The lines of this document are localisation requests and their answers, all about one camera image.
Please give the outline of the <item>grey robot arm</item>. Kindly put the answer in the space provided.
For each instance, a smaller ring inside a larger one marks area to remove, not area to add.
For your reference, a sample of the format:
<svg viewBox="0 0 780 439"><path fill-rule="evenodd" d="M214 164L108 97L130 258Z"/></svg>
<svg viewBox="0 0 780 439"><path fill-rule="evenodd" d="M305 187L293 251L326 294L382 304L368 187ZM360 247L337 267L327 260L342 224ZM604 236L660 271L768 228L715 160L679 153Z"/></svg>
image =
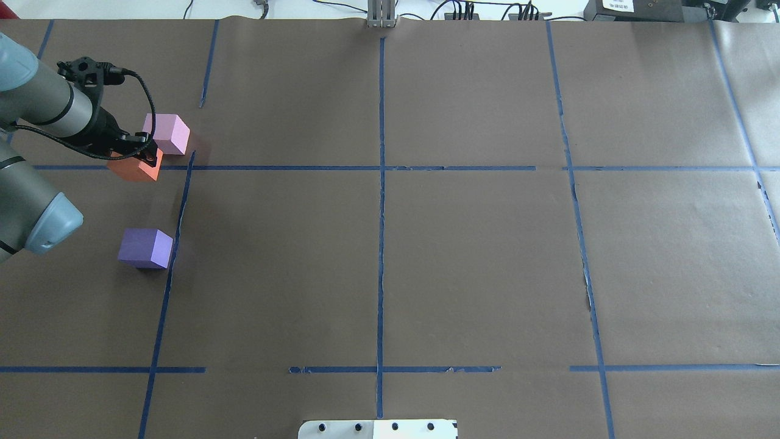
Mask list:
<svg viewBox="0 0 780 439"><path fill-rule="evenodd" d="M103 105L105 90L136 80L149 106L150 124L129 132ZM21 142L37 137L86 159L128 165L156 180L163 158L156 136L157 109L141 75L89 57L45 64L27 46L2 35L2 262L20 252L45 254L72 236L84 215L41 173Z"/></svg>

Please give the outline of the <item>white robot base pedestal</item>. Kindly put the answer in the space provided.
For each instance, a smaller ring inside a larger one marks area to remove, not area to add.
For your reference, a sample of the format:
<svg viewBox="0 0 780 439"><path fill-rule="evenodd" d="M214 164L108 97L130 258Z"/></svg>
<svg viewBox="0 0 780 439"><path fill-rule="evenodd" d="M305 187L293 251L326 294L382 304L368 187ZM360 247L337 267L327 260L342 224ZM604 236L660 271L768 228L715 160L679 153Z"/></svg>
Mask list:
<svg viewBox="0 0 780 439"><path fill-rule="evenodd" d="M458 438L454 419L310 420L298 438Z"/></svg>

